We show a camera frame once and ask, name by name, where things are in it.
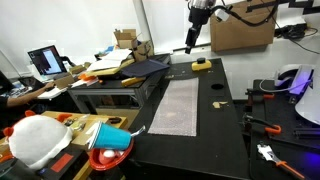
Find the red tray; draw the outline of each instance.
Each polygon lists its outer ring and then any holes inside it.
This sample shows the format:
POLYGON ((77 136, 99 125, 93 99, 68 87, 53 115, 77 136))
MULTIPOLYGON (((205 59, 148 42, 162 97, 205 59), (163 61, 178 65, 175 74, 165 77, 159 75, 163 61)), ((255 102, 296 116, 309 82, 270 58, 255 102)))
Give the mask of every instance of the red tray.
POLYGON ((129 155, 129 153, 132 150, 132 147, 133 147, 133 138, 131 138, 130 145, 124 151, 122 156, 116 157, 113 161, 111 161, 108 164, 101 164, 100 163, 100 161, 99 161, 100 149, 93 148, 90 151, 90 156, 89 156, 90 166, 97 171, 105 171, 105 170, 111 169, 111 168, 117 166, 118 164, 120 164, 129 155))

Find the computer screen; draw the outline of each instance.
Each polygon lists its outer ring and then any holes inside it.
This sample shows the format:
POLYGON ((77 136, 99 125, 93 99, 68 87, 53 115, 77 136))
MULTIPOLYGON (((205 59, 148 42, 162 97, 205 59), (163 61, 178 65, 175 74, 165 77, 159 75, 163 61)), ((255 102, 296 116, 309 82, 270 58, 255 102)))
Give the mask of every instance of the computer screen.
POLYGON ((9 81, 9 79, 0 71, 0 95, 9 92, 13 89, 13 84, 9 81))
POLYGON ((28 54, 41 75, 67 72, 55 46, 30 51, 28 54))

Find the black work surface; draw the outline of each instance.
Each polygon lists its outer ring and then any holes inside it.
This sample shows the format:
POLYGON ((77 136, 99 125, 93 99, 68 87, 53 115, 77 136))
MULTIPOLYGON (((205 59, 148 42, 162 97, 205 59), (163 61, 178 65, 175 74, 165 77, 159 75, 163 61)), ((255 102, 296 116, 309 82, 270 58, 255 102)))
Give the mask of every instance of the black work surface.
MULTIPOLYGON (((129 129, 134 132, 145 125, 148 132, 161 96, 170 81, 168 79, 199 77, 197 136, 155 135, 145 132, 135 137, 131 162, 136 162, 138 167, 147 164, 209 174, 206 178, 249 178, 248 156, 224 68, 221 59, 211 62, 213 67, 201 72, 192 72, 191 63, 172 64, 166 79, 153 91, 129 129), (224 88, 212 89, 211 85, 216 83, 223 84, 224 88), (215 101, 226 101, 228 104, 221 109, 214 109, 212 103, 215 101)), ((173 171, 169 174, 161 173, 162 176, 170 177, 173 171)))
MULTIPOLYGON (((254 89, 259 89, 261 80, 254 81, 254 89)), ((263 83, 264 89, 274 89, 273 81, 263 83)), ((302 140, 293 135, 293 128, 313 127, 309 121, 296 116, 295 105, 289 104, 289 96, 286 92, 276 93, 274 99, 254 102, 252 116, 272 124, 280 125, 280 135, 268 138, 261 125, 252 126, 251 133, 251 154, 250 154, 250 175, 253 179, 293 179, 273 162, 262 159, 257 151, 257 144, 263 141, 270 145, 276 156, 286 161, 289 166, 296 169, 306 179, 319 179, 320 177, 320 140, 302 140)))

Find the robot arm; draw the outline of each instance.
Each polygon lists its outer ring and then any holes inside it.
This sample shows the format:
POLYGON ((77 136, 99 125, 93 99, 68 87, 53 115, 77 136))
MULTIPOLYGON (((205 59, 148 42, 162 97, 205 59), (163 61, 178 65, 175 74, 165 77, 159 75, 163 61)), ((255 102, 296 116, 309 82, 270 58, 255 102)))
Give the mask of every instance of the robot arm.
POLYGON ((231 11, 231 8, 226 8, 224 6, 214 6, 216 3, 216 0, 190 0, 190 2, 188 2, 188 5, 191 5, 191 8, 189 7, 190 14, 189 14, 188 20, 189 20, 189 22, 192 23, 192 27, 189 28, 189 30, 188 30, 188 35, 186 38, 187 47, 185 49, 185 53, 190 54, 191 49, 196 44, 196 41, 197 41, 198 36, 200 34, 202 25, 205 25, 208 23, 210 16, 216 10, 222 10, 226 14, 232 15, 233 17, 242 21, 246 25, 255 27, 255 26, 260 26, 264 23, 267 23, 269 21, 269 19, 272 18, 272 16, 275 14, 275 12, 278 9, 279 1, 280 0, 275 0, 275 5, 274 5, 272 11, 265 19, 263 19, 262 21, 260 21, 258 23, 252 23, 252 22, 249 22, 249 21, 242 19, 242 17, 239 16, 237 13, 231 11))

